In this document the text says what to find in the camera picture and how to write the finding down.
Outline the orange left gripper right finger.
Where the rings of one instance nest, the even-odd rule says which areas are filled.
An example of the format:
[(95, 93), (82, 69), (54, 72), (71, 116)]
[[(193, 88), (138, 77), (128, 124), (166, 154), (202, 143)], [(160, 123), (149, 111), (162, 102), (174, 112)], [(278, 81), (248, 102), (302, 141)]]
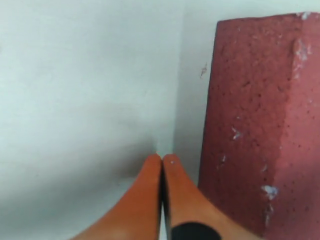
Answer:
[(190, 179), (177, 155), (165, 155), (162, 164), (163, 206), (167, 239), (259, 239), (259, 236), (240, 226), (211, 204)]

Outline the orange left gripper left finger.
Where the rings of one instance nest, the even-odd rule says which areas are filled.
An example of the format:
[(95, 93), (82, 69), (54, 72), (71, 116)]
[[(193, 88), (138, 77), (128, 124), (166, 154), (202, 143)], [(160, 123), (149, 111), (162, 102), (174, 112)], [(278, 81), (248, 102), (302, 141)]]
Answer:
[(157, 240), (161, 224), (162, 159), (146, 158), (132, 186), (98, 221), (74, 240)]

